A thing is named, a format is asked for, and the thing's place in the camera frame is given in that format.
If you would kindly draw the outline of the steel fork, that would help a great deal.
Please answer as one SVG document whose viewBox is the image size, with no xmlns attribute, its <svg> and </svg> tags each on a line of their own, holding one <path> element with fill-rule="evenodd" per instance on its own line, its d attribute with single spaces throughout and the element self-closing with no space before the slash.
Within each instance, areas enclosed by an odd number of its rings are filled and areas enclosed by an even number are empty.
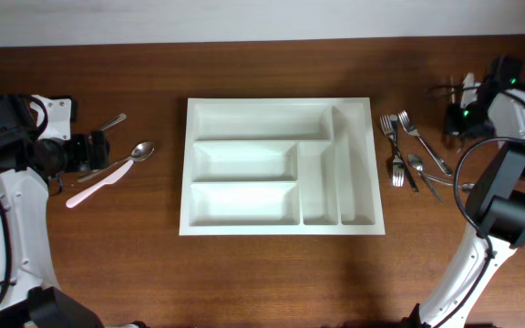
<svg viewBox="0 0 525 328">
<path fill-rule="evenodd" d="M 403 130 L 410 136 L 416 138 L 421 145 L 425 148 L 427 153 L 430 155 L 430 157 L 436 162 L 436 164 L 439 166 L 441 171 L 447 175 L 452 176 L 453 170 L 450 168 L 450 166 L 443 160 L 436 151 L 421 137 L 420 133 L 418 132 L 416 126 L 410 121 L 408 114 L 406 111 L 402 111 L 398 114 L 398 120 L 401 123 L 401 126 Z"/>
<path fill-rule="evenodd" d="M 395 156 L 393 158 L 393 166 L 392 166 L 392 182 L 394 187 L 402 187 L 405 182 L 405 164 L 403 160 L 401 159 L 401 155 L 399 152 L 398 144 L 397 144 L 397 116 L 396 115 L 390 115 L 389 121 L 391 128 L 393 130 L 392 133 L 392 141 L 394 142 L 394 153 Z"/>
</svg>

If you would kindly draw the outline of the small steel teaspoon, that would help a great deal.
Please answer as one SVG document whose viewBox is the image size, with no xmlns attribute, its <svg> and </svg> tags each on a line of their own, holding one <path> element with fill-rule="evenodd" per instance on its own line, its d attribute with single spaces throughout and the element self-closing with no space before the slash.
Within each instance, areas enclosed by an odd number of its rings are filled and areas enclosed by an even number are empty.
<svg viewBox="0 0 525 328">
<path fill-rule="evenodd" d="M 418 173 L 418 175 L 421 177 L 421 179 L 423 180 L 423 182 L 425 183 L 425 185 L 428 187 L 428 189 L 431 191 L 431 193 L 433 194 L 433 196 L 441 203 L 443 204 L 444 201 L 441 199 L 441 197 L 439 196 L 437 190 L 435 189 L 435 187 L 432 185 L 432 182 L 430 180 L 430 178 L 426 175 L 426 173 L 424 172 L 424 164 L 423 164 L 423 161 L 422 159 L 415 155 L 415 154 L 412 154 L 412 153 L 409 153 L 407 155 L 408 157 L 408 162 L 410 164 L 410 166 L 415 169 Z"/>
</svg>

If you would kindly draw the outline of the steel kitchen tongs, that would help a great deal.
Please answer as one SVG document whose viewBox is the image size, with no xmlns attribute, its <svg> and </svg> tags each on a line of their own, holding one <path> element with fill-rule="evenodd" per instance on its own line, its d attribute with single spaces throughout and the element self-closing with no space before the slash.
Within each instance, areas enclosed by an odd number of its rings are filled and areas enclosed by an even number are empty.
<svg viewBox="0 0 525 328">
<path fill-rule="evenodd" d="M 450 85 L 451 87 L 449 88 L 449 100 L 450 100 L 450 104 L 455 104 L 456 103 L 456 88 L 454 87 L 455 86 L 455 79 L 454 79 L 454 76 L 451 75 L 449 77 L 449 82 L 450 82 Z"/>
</svg>

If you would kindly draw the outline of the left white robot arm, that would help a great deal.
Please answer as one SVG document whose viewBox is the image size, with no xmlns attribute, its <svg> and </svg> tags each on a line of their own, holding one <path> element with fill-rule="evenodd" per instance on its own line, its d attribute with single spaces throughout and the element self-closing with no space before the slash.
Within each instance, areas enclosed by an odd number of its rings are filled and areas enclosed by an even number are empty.
<svg viewBox="0 0 525 328">
<path fill-rule="evenodd" d="M 109 165 L 104 131 L 74 134 L 76 120 L 70 96 L 0 96 L 0 327 L 104 325 L 61 291 L 47 232 L 51 181 Z"/>
</svg>

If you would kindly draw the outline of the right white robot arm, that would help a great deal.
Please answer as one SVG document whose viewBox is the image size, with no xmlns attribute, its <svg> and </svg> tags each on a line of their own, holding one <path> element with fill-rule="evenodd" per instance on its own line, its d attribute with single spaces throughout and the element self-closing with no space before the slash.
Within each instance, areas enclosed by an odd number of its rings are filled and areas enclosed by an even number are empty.
<svg viewBox="0 0 525 328">
<path fill-rule="evenodd" d="M 437 288 L 400 322 L 403 327 L 463 327 L 499 267 L 525 245 L 524 62 L 492 60 L 478 82 L 467 74 L 448 105 L 443 133 L 472 144 L 450 183 L 467 222 L 463 238 Z"/>
</svg>

